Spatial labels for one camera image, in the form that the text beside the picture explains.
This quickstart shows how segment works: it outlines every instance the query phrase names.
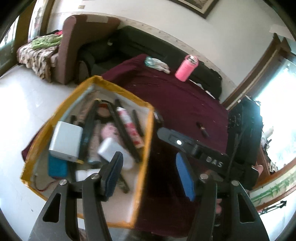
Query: red and white spray can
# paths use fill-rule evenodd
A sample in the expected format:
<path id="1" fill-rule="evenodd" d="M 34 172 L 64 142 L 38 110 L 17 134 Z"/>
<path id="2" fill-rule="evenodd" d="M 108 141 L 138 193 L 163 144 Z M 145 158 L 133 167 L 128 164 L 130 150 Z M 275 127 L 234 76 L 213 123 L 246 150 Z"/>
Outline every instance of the red and white spray can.
<path id="1" fill-rule="evenodd" d="M 198 66 L 198 59 L 194 55 L 187 55 L 175 73 L 175 77 L 185 82 L 193 70 Z"/>
<path id="2" fill-rule="evenodd" d="M 137 132 L 137 129 L 134 125 L 134 123 L 131 121 L 131 117 L 129 116 L 126 109 L 117 107 L 116 108 L 118 115 L 122 122 L 124 123 L 124 127 L 126 128 L 126 132 L 130 136 L 130 138 L 133 141 L 133 144 L 136 148 L 142 148 L 144 146 L 144 142 L 142 138 L 140 137 L 139 133 Z"/>

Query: white wall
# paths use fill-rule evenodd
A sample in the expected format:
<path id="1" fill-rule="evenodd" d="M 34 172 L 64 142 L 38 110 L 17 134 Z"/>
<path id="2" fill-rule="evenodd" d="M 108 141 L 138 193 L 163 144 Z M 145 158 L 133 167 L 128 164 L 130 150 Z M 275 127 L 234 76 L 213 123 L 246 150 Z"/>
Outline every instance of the white wall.
<path id="1" fill-rule="evenodd" d="M 196 49 L 235 85 L 268 47 L 270 27 L 285 26 L 262 0 L 220 0 L 207 19 L 169 0 L 56 0 L 52 15 L 80 11 L 117 15 L 160 29 Z M 51 28 L 61 29 L 62 22 Z"/>

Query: blue battery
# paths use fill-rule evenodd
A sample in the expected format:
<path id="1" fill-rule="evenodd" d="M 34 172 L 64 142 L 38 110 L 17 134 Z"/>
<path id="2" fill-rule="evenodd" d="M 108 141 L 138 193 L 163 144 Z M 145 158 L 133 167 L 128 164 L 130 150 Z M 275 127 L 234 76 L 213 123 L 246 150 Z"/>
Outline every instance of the blue battery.
<path id="1" fill-rule="evenodd" d="M 187 157 L 185 153 L 179 152 L 176 155 L 176 166 L 179 173 L 179 177 L 182 182 L 182 186 L 185 192 L 185 195 L 189 197 L 190 201 L 194 201 L 195 199 L 195 184 L 197 182 L 197 179 L 195 177 L 195 174 L 188 165 L 189 162 L 187 160 Z"/>
<path id="2" fill-rule="evenodd" d="M 67 161 L 48 154 L 48 175 L 53 178 L 64 178 L 68 175 Z"/>

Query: finger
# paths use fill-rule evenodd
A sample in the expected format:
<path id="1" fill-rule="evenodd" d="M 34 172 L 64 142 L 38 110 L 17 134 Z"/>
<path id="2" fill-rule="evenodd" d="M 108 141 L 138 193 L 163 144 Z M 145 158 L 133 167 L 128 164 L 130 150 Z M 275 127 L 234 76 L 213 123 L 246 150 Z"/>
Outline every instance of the finger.
<path id="1" fill-rule="evenodd" d="M 221 212 L 222 212 L 222 207 L 219 204 L 217 204 L 217 206 L 216 206 L 216 214 L 220 214 Z"/>
<path id="2" fill-rule="evenodd" d="M 260 176 L 261 173 L 263 172 L 263 166 L 262 165 L 255 166 L 255 169 L 259 172 L 259 176 Z"/>

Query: human hand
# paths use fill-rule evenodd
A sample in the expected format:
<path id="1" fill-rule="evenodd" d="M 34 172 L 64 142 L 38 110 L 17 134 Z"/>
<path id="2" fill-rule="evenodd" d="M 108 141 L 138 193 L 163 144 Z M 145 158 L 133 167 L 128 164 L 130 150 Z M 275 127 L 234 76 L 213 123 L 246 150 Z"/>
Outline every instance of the human hand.
<path id="1" fill-rule="evenodd" d="M 259 172 L 259 176 L 261 175 L 261 173 L 263 172 L 263 166 L 262 165 L 257 165 L 254 167 L 258 172 Z M 217 199 L 216 202 L 216 214 L 220 214 L 222 212 L 222 207 L 220 206 L 220 203 L 222 202 L 222 199 L 219 198 Z"/>

